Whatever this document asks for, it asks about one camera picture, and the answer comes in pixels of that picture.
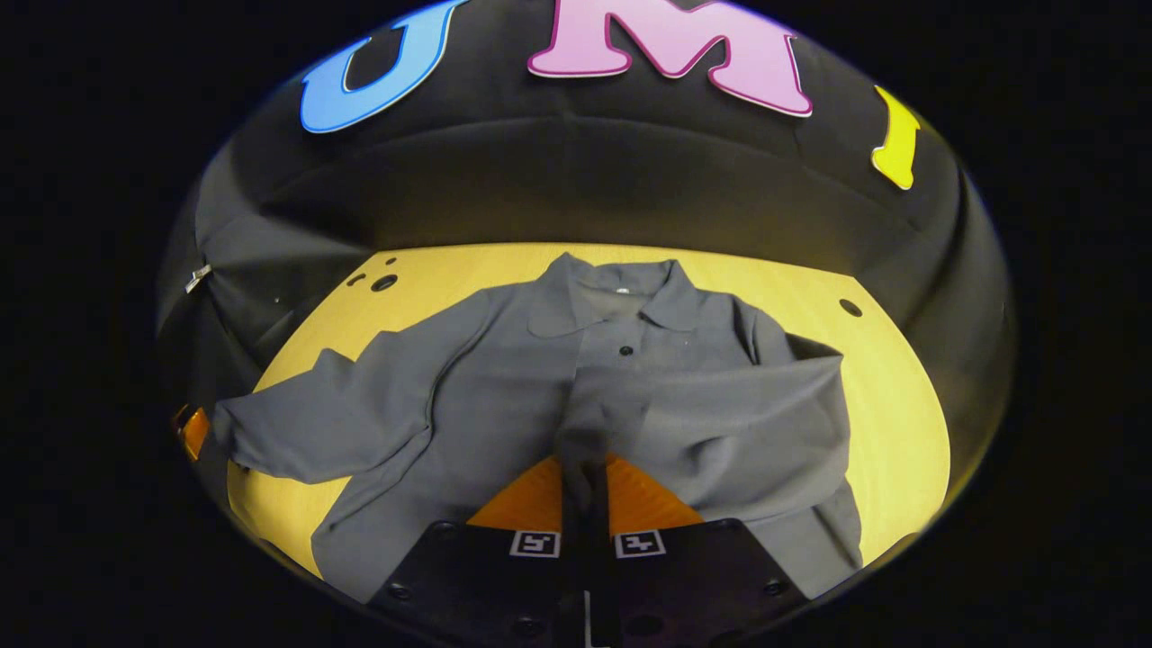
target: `shirt collar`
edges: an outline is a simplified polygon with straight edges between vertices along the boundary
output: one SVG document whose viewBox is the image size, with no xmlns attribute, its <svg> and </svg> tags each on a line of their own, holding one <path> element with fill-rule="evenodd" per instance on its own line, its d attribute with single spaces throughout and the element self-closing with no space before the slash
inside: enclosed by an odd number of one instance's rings
<svg viewBox="0 0 1152 648">
<path fill-rule="evenodd" d="M 658 263 L 592 265 L 564 253 L 536 281 L 536 295 L 528 322 L 532 334 L 541 338 L 566 336 L 604 321 L 575 291 L 577 282 L 652 294 L 652 299 L 641 309 L 641 314 L 649 321 L 673 331 L 696 329 L 699 292 L 688 279 L 680 262 L 668 259 Z"/>
</svg>

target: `gray shirt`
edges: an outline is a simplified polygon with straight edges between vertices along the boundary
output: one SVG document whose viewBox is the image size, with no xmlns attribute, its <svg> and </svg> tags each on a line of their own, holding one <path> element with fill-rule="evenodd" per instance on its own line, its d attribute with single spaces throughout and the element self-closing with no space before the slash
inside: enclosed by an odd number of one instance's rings
<svg viewBox="0 0 1152 648">
<path fill-rule="evenodd" d="M 325 580 L 366 602 L 438 519 L 464 521 L 576 427 L 706 520 L 745 521 L 816 596 L 859 567 L 844 480 L 841 356 L 697 289 L 676 261 L 485 288 L 353 362 L 217 405 L 234 461 L 306 483 L 353 475 L 312 536 Z"/>
</svg>

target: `blue letter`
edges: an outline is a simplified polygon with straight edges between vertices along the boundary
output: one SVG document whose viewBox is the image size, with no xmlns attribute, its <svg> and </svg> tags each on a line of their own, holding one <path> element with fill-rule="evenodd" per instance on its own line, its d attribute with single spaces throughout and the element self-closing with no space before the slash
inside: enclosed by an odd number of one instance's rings
<svg viewBox="0 0 1152 648">
<path fill-rule="evenodd" d="M 369 85 L 348 90 L 348 66 L 365 38 L 316 67 L 304 77 L 300 122 L 311 133 L 332 133 L 365 120 L 395 104 L 420 84 L 444 56 L 452 10 L 468 0 L 448 0 L 396 20 L 404 29 L 396 65 Z"/>
</svg>

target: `yellow table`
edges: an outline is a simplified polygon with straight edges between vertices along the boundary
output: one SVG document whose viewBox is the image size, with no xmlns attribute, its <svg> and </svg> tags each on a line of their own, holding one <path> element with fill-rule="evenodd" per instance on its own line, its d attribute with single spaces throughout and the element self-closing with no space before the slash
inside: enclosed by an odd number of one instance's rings
<svg viewBox="0 0 1152 648">
<path fill-rule="evenodd" d="M 943 502 L 949 451 L 943 413 L 900 330 L 871 295 L 842 274 L 761 259 L 634 246 L 492 243 L 381 251 L 349 276 L 301 324 L 256 391 L 306 371 L 323 348 L 356 359 L 381 330 L 399 331 L 490 286 L 531 281 L 564 251 L 593 265 L 679 259 L 702 289 L 732 293 L 786 331 L 844 354 L 851 422 L 848 481 L 859 508 L 865 564 L 919 532 Z M 388 261 L 395 258 L 392 264 Z M 371 286 L 386 274 L 387 289 Z M 859 308 L 849 314 L 841 300 Z M 311 536 L 350 477 L 303 484 L 228 467 L 233 511 L 253 533 L 321 577 Z"/>
</svg>

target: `pink letter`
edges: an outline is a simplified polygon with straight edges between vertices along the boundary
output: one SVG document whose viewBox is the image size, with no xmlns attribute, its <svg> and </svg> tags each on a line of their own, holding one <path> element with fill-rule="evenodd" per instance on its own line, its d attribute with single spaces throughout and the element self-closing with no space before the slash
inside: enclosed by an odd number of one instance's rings
<svg viewBox="0 0 1152 648">
<path fill-rule="evenodd" d="M 552 45 L 528 60 L 539 76 L 612 76 L 632 65 L 612 46 L 612 18 L 660 74 L 679 78 L 725 39 L 728 58 L 708 70 L 712 83 L 741 99 L 796 116 L 812 114 L 799 89 L 790 30 L 717 1 L 685 12 L 668 0 L 556 0 Z"/>
</svg>

